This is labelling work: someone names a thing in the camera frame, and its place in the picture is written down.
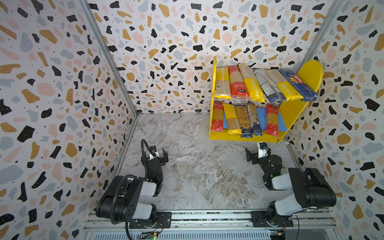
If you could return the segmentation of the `red spaghetti bag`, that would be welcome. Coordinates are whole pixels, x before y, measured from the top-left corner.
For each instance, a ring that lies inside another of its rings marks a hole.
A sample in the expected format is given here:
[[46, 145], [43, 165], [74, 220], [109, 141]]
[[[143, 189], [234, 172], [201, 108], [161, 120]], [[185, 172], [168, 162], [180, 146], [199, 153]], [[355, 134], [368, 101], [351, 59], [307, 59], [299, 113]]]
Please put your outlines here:
[[214, 132], [223, 132], [224, 131], [224, 107], [223, 103], [220, 101], [214, 101], [213, 111], [212, 111], [212, 125], [211, 130]]
[[248, 99], [249, 93], [239, 67], [229, 66], [231, 96], [235, 99]]
[[279, 114], [279, 109], [277, 106], [272, 104], [267, 104], [265, 133], [276, 138], [279, 137], [278, 114]]

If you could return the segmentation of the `blue gold spaghetti bag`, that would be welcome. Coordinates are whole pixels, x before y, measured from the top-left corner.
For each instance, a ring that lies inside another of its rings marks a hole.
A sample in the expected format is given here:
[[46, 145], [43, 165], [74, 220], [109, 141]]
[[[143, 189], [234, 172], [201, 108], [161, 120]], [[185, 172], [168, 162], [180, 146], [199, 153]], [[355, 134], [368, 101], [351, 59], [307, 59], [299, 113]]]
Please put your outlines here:
[[260, 125], [259, 116], [257, 107], [254, 103], [251, 101], [248, 101], [247, 103], [247, 110], [248, 110], [248, 116], [251, 123], [251, 128], [253, 135], [256, 137], [261, 137], [263, 135], [263, 131]]
[[243, 105], [236, 105], [235, 109], [236, 109], [238, 121], [240, 124], [240, 129], [242, 131], [241, 138], [253, 138], [253, 131], [252, 131], [247, 107]]

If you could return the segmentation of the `yellow Pastatime spaghetti bag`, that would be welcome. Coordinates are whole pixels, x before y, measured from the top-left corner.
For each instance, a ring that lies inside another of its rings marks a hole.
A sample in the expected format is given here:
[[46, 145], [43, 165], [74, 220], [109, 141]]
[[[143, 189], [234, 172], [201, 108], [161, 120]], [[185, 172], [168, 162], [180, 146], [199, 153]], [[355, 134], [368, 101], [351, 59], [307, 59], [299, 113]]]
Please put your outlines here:
[[266, 74], [283, 94], [286, 102], [304, 98], [278, 70], [267, 70]]

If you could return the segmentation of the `blue Barilla spaghetti bag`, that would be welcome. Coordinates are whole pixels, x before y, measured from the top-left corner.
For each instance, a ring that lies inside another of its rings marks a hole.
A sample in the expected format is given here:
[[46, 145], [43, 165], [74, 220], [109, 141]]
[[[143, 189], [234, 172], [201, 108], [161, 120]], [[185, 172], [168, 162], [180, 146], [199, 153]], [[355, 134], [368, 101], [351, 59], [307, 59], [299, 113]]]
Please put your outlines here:
[[282, 69], [279, 69], [279, 72], [303, 97], [301, 99], [302, 102], [312, 102], [319, 97], [318, 94], [310, 86], [308, 86], [303, 80], [301, 80], [291, 69], [282, 68]]

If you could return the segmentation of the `clear printed spaghetti bag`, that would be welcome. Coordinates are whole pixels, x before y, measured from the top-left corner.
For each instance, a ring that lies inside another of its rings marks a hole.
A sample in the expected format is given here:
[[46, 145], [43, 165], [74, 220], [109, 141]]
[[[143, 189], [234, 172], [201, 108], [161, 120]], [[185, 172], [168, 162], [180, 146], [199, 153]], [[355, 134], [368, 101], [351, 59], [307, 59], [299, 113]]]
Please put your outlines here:
[[263, 69], [253, 70], [256, 79], [259, 82], [262, 90], [264, 91], [268, 101], [271, 104], [278, 104], [286, 100], [282, 91], [278, 88], [274, 80]]

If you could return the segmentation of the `yellow label spaghetti bag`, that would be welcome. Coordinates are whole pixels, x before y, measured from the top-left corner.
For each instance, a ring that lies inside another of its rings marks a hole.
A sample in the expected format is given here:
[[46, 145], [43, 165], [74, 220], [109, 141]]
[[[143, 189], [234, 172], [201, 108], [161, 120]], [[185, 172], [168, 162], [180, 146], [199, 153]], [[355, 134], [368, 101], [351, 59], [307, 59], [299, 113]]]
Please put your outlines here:
[[214, 97], [217, 99], [231, 99], [229, 67], [221, 67], [216, 70], [216, 82]]

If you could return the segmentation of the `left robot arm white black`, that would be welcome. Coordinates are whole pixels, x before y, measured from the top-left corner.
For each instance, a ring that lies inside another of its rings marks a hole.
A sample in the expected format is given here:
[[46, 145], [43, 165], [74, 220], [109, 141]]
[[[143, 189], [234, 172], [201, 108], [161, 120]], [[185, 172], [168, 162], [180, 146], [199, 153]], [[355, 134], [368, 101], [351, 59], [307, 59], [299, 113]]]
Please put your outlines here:
[[168, 153], [159, 153], [151, 146], [151, 153], [142, 153], [146, 176], [116, 176], [96, 206], [96, 216], [112, 224], [136, 222], [140, 227], [153, 228], [158, 222], [157, 207], [139, 202], [140, 197], [159, 195], [164, 181], [163, 166], [169, 161]]

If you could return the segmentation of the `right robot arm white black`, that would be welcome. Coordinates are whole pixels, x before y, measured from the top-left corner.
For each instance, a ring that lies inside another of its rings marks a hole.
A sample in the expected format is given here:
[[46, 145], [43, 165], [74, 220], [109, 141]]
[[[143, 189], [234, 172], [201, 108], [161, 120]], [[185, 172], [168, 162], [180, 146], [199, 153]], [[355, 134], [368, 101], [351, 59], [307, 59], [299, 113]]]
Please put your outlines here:
[[246, 149], [246, 156], [247, 162], [262, 169], [263, 182], [268, 190], [293, 191], [282, 200], [270, 202], [266, 211], [252, 211], [251, 222], [254, 227], [292, 227], [293, 215], [336, 205], [336, 193], [318, 169], [288, 168], [288, 172], [282, 174], [282, 158], [272, 155], [265, 143], [262, 143], [257, 153]]

